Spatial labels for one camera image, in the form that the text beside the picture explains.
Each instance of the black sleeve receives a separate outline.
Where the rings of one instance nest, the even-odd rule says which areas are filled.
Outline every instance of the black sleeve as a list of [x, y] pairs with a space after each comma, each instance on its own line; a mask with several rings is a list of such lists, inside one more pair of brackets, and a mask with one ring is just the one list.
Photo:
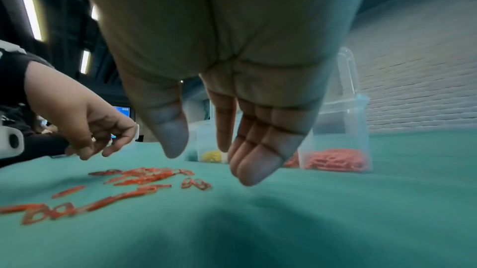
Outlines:
[[31, 61], [39, 62], [33, 56], [0, 49], [0, 104], [27, 104], [25, 94], [25, 73]]

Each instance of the yellow object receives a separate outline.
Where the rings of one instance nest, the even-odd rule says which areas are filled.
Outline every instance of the yellow object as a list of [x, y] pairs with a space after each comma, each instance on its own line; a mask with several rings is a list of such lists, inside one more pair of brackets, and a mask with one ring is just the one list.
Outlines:
[[217, 151], [208, 151], [202, 154], [200, 157], [202, 162], [222, 162], [222, 154], [219, 150]]

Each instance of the white brick wall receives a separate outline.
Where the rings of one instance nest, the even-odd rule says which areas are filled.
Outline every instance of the white brick wall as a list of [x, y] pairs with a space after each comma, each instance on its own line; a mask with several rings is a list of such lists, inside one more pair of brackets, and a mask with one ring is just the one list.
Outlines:
[[370, 131], [477, 128], [477, 0], [391, 0], [359, 15], [345, 46]]

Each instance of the light fixture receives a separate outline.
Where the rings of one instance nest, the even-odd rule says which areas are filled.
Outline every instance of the light fixture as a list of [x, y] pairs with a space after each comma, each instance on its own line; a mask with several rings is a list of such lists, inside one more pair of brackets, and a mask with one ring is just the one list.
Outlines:
[[83, 74], [88, 73], [88, 63], [90, 55], [91, 54], [88, 50], [83, 50], [83, 56], [81, 57], [81, 68], [79, 69], [79, 71]]
[[99, 19], [98, 8], [96, 7], [96, 5], [93, 5], [93, 7], [91, 8], [91, 18], [95, 21]]
[[26, 14], [28, 15], [28, 20], [30, 21], [31, 32], [33, 37], [37, 41], [42, 41], [43, 37], [41, 36], [40, 23], [38, 23], [38, 15], [36, 14], [35, 3], [33, 0], [23, 0], [25, 5]]

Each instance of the person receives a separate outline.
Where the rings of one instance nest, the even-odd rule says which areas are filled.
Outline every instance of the person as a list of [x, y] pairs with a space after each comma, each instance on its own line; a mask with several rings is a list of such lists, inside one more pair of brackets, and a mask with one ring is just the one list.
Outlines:
[[[43, 59], [27, 54], [17, 45], [0, 41], [0, 104], [4, 109], [10, 108], [2, 119], [8, 119], [6, 125], [27, 134], [23, 157], [10, 159], [7, 163], [22, 158], [32, 159], [38, 156], [38, 152], [52, 154], [29, 148], [28, 144], [39, 146], [48, 138], [44, 134], [38, 136], [25, 123], [19, 108], [21, 103], [26, 107], [24, 110], [31, 111], [35, 116], [40, 115], [57, 126], [62, 137], [59, 138], [59, 134], [54, 136], [54, 143], [59, 145], [57, 153], [78, 154], [82, 160], [99, 152], [108, 157], [131, 142], [136, 134], [136, 124], [131, 118], [88, 88], [54, 70]], [[111, 134], [117, 139], [108, 146]]]
[[90, 1], [125, 92], [165, 154], [177, 157], [188, 141], [179, 81], [200, 75], [219, 149], [255, 185], [311, 129], [361, 0]]

